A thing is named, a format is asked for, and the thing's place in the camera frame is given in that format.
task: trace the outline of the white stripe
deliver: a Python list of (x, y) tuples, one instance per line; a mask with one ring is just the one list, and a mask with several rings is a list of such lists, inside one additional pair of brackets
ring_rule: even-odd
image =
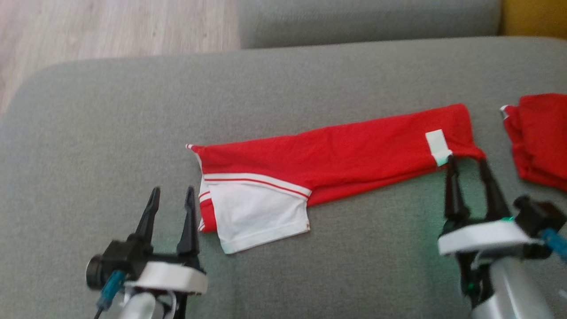
[(265, 187), (270, 187), (270, 185), (264, 183), (254, 183), (254, 181), (210, 181), (211, 179), (251, 179), (255, 181), (261, 181), (273, 184), (278, 187), (272, 187), (275, 190), (284, 191), (283, 189), (279, 188), (286, 188), (288, 190), (293, 190), (304, 194), (306, 197), (311, 195), (311, 190), (305, 188), (300, 185), (292, 184), (286, 181), (282, 181), (281, 179), (273, 178), (266, 175), (261, 174), (254, 174), (254, 173), (220, 173), (220, 174), (205, 174), (203, 177), (206, 180), (207, 184), (220, 184), (220, 183), (247, 183), (247, 184), (258, 184)]
[(201, 221), (199, 222), (199, 231), (202, 232), (204, 228), (205, 228), (205, 221), (201, 219)]
[(449, 155), (453, 154), (453, 152), (447, 146), (443, 130), (438, 129), (436, 131), (427, 132), (425, 133), (425, 138), (429, 144), (431, 155), (435, 158), (435, 162), (437, 162), (437, 166), (446, 164), (447, 158)]
[(500, 108), (500, 113), (502, 114), (504, 120), (508, 118), (508, 113), (506, 112), (506, 107), (508, 106), (509, 105), (504, 105), (503, 107)]
[(199, 203), (202, 203), (202, 202), (204, 202), (208, 199), (211, 199), (211, 193), (210, 192), (203, 195), (203, 196), (199, 196)]
[(201, 187), (199, 188), (199, 196), (209, 191), (209, 186), (205, 182), (205, 177), (201, 175)]

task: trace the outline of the gray fabric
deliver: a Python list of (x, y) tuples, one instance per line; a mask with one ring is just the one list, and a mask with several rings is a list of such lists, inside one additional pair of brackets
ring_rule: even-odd
[[(0, 121), (0, 312), (89, 318), (84, 268), (136, 227), (162, 186), (156, 251), (174, 251), (186, 187), (200, 181), (188, 142), (292, 134), (465, 103), (505, 196), (567, 211), (565, 193), (520, 181), (499, 107), (567, 93), (567, 43), (474, 38), (360, 43), (64, 64), (18, 91)], [(476, 167), (462, 163), (473, 213)], [(459, 271), (437, 255), (444, 173), (309, 209), (312, 231), (235, 255), (200, 237), (209, 292), (190, 318), (466, 318)], [(559, 317), (567, 274), (527, 262)]]
[(243, 48), (495, 35), (500, 0), (241, 0)]

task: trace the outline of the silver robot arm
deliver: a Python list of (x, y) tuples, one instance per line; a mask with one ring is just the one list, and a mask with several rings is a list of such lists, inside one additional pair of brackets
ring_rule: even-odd
[(480, 161), (487, 212), (470, 218), (458, 181), (456, 159), (449, 157), (445, 193), (447, 219), (438, 240), (439, 254), (455, 257), (462, 293), (469, 297), (472, 319), (552, 319), (552, 311), (521, 260), (545, 259), (552, 250), (544, 231), (557, 232), (567, 217), (551, 203), (521, 196), (514, 218), (486, 161)]
[(160, 189), (154, 188), (136, 232), (113, 240), (87, 265), (87, 286), (100, 290), (95, 319), (124, 293), (119, 319), (185, 319), (188, 296), (206, 293), (208, 279), (198, 254), (194, 189), (185, 198), (185, 223), (176, 254), (155, 254), (151, 245)]

